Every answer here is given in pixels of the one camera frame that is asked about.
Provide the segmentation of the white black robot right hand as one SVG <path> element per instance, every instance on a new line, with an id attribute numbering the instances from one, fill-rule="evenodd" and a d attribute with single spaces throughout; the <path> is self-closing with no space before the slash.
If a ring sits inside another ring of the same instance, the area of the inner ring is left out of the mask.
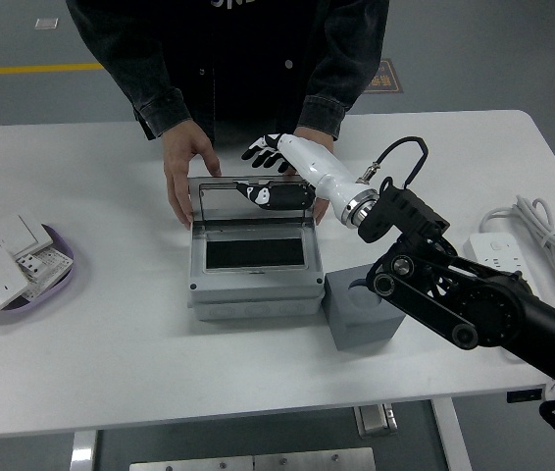
<path id="1" fill-rule="evenodd" d="M 359 227 L 378 200 L 378 192 L 358 180 L 324 146 L 303 137 L 265 134 L 241 158 L 255 158 L 253 167 L 271 167 L 282 158 L 315 188 L 318 197 L 331 203 L 336 218 L 349 228 Z"/>

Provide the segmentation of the person's right hand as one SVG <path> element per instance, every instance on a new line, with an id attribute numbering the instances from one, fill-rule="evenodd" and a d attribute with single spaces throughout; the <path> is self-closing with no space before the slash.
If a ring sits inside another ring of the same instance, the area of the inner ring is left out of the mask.
<path id="1" fill-rule="evenodd" d="M 209 174 L 220 177 L 220 160 L 208 135 L 192 120 L 165 131 L 161 140 L 168 201 L 177 219 L 189 230 L 193 221 L 188 186 L 190 162 L 200 156 Z"/>

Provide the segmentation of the person's left hand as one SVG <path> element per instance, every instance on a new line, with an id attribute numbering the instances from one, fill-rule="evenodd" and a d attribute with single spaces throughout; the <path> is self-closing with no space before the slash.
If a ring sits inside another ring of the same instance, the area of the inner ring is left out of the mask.
<path id="1" fill-rule="evenodd" d="M 307 140 L 316 142 L 323 146 L 328 152 L 332 153 L 334 150 L 334 140 L 331 134 L 322 131 L 313 130 L 306 127 L 297 127 L 293 133 L 295 136 L 305 138 Z M 313 219 L 318 225 L 325 216 L 329 207 L 329 202 L 319 197 L 316 198 L 313 207 Z"/>

